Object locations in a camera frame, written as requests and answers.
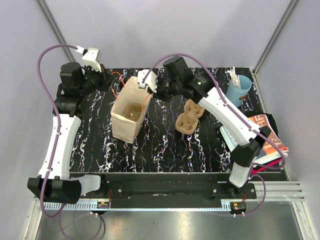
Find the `pulp cup carrier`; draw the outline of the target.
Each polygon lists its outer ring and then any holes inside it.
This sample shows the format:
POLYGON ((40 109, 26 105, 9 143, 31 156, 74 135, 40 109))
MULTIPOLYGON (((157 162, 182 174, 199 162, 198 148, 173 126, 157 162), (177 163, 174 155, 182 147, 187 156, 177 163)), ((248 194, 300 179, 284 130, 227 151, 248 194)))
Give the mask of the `pulp cup carrier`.
POLYGON ((205 109, 188 99, 184 105, 184 112, 175 121, 175 129, 186 135, 191 135, 196 131, 199 118, 204 114, 205 109))

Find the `paper bag orange handles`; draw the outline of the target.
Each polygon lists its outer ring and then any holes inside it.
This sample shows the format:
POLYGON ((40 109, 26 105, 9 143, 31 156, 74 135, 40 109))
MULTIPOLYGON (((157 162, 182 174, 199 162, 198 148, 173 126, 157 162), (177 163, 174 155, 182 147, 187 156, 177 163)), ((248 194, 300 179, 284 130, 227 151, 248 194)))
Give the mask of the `paper bag orange handles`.
POLYGON ((134 142, 140 132, 152 98, 138 84, 138 80, 147 72, 147 69, 140 70, 137 76, 131 76, 111 108, 112 136, 129 144, 134 142))

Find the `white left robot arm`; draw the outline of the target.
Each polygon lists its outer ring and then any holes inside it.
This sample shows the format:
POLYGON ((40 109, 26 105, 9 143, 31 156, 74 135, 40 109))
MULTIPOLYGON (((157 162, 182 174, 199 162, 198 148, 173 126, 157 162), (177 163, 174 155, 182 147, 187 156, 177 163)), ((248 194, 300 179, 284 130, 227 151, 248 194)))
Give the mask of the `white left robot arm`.
POLYGON ((60 79, 47 154, 37 177, 28 179, 27 188, 46 203, 75 204, 89 192, 103 198, 108 186, 101 177, 89 174, 71 179, 70 160, 88 95, 107 92, 115 78, 103 65, 95 70, 89 65, 69 62, 61 66, 60 79))

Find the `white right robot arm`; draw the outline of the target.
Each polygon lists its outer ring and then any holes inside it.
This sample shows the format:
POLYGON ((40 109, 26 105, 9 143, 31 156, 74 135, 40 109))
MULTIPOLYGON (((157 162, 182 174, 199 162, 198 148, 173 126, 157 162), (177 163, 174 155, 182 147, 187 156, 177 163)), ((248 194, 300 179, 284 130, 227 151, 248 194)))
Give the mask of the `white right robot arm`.
POLYGON ((139 86, 147 88, 148 92, 159 98, 169 98, 182 95, 193 100, 206 111, 211 113, 229 132, 237 142, 231 152, 233 162, 228 195, 239 198, 245 192, 244 184, 251 174, 252 163, 259 155, 271 130, 260 127, 247 118, 222 92, 212 73, 204 67, 198 74, 193 74, 187 66, 183 53, 170 54, 160 59, 167 73, 166 80, 159 80, 150 68, 142 77, 139 86))

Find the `wrapped stirrers in holder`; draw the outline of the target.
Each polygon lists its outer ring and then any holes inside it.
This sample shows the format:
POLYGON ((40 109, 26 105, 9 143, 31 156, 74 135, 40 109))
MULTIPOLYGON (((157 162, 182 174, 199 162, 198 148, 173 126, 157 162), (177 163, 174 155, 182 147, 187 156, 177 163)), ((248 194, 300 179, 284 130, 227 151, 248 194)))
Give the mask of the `wrapped stirrers in holder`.
POLYGON ((239 77, 237 76, 236 74, 236 69, 235 67, 233 66, 230 70, 227 71, 227 73, 230 75, 231 77, 231 82, 232 84, 238 88, 238 89, 241 89, 241 81, 239 79, 239 77))

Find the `blue cup holder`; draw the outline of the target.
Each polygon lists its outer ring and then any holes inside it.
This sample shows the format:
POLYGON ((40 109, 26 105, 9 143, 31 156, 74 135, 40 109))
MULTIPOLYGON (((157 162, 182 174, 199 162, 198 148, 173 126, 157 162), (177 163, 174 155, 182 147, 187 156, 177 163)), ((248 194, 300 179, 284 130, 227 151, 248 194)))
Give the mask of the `blue cup holder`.
POLYGON ((243 100, 247 97, 248 92, 252 87, 252 81, 248 77, 238 75, 238 78, 240 81, 240 88, 236 87, 231 81, 225 94, 230 102, 236 107, 242 105, 243 100))

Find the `aluminium frame post left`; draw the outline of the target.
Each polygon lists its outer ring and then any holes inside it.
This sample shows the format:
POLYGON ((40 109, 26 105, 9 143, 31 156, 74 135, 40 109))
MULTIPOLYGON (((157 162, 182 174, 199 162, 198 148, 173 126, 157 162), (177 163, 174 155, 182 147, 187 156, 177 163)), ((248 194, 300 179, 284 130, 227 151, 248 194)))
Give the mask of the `aluminium frame post left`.
MULTIPOLYGON (((66 44, 66 40, 45 0, 35 0, 37 3, 39 10, 43 14, 45 20, 47 21, 49 28, 51 29, 53 35, 55 36, 57 42, 59 44, 66 44)), ((72 53, 72 51, 68 47, 61 47, 64 55, 68 59, 69 62, 76 62, 76 59, 72 53)))

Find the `aluminium frame post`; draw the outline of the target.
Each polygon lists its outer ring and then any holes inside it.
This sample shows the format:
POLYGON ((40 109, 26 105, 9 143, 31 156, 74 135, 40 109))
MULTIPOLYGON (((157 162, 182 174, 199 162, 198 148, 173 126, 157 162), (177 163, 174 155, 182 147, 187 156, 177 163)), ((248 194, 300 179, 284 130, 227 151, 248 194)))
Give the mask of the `aluminium frame post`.
MULTIPOLYGON (((45 0, 35 0, 37 3, 39 10, 43 14, 45 20, 47 21, 49 28, 51 29, 53 35, 55 36, 57 42, 59 44, 66 44, 66 40, 45 0)), ((76 59, 72 53, 72 51, 68 47, 61 47, 64 55, 68 59, 69 62, 76 62, 76 59)))
POLYGON ((300 0, 290 0, 289 1, 282 17, 280 18, 275 30, 273 31, 271 38, 269 39, 264 51, 262 52, 262 55, 260 56, 257 64, 255 65, 255 67, 252 70, 252 72, 254 74, 257 74, 259 72, 259 70, 262 68, 264 62, 266 61, 267 57, 269 56, 270 52, 272 51, 273 47, 275 46, 278 38, 280 37, 287 22, 289 21, 291 15, 295 11, 295 9, 299 3, 300 3, 300 0))

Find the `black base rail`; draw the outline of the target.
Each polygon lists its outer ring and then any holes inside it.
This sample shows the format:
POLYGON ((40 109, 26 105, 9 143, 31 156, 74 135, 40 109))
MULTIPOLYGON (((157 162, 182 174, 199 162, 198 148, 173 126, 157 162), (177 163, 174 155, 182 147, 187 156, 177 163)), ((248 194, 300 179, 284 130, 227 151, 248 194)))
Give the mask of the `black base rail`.
POLYGON ((111 197, 111 209, 204 210, 222 200, 255 200, 253 183, 237 188, 227 173, 100 173, 99 190, 84 199, 111 197))

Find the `aluminium frame post right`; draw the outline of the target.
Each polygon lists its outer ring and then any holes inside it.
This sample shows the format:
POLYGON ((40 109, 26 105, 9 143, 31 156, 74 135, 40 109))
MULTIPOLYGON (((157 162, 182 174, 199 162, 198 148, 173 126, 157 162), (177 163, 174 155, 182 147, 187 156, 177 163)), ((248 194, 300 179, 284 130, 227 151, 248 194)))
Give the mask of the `aluminium frame post right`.
POLYGON ((291 15, 295 11, 295 9, 299 3, 300 3, 300 0, 290 0, 289 1, 282 17, 280 18, 275 30, 273 31, 271 38, 269 39, 264 51, 262 52, 262 55, 260 56, 257 64, 255 65, 255 67, 252 70, 252 72, 254 74, 257 74, 259 72, 259 70, 262 68, 264 62, 266 61, 267 57, 269 56, 270 52, 272 51, 273 47, 275 46, 278 38, 280 37, 287 22, 289 21, 291 15))

